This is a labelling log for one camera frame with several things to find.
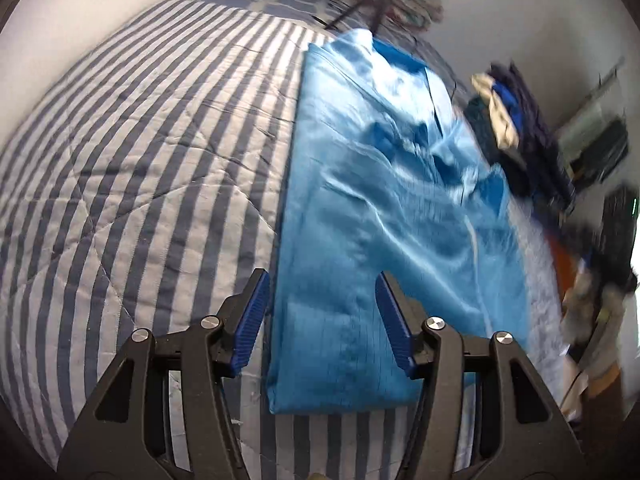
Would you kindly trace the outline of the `blue garment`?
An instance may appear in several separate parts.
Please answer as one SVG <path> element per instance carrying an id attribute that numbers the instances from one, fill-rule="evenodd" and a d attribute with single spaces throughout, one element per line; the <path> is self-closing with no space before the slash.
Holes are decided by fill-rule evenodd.
<path id="1" fill-rule="evenodd" d="M 266 379 L 274 414 L 407 405 L 374 298 L 378 274 L 462 334 L 525 342 L 510 192 L 427 65 L 345 32 L 304 59 Z"/>

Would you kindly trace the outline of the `pile of dark clothes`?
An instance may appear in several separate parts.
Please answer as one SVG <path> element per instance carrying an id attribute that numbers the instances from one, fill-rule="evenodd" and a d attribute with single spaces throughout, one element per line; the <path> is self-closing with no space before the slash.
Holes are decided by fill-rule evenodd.
<path id="1" fill-rule="evenodd" d="M 471 76 L 476 97 L 464 114 L 491 165 L 499 165 L 510 191 L 559 214 L 574 207 L 576 191 L 558 141 L 515 64 L 491 64 Z"/>

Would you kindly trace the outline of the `striped blue white quilt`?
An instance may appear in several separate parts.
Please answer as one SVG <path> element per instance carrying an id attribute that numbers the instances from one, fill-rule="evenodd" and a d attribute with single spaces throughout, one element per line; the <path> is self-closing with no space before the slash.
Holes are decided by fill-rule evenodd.
<path id="1" fill-rule="evenodd" d="M 1 153 L 1 397 L 54 467 L 137 328 L 277 262 L 312 0 L 165 0 L 83 56 Z"/>

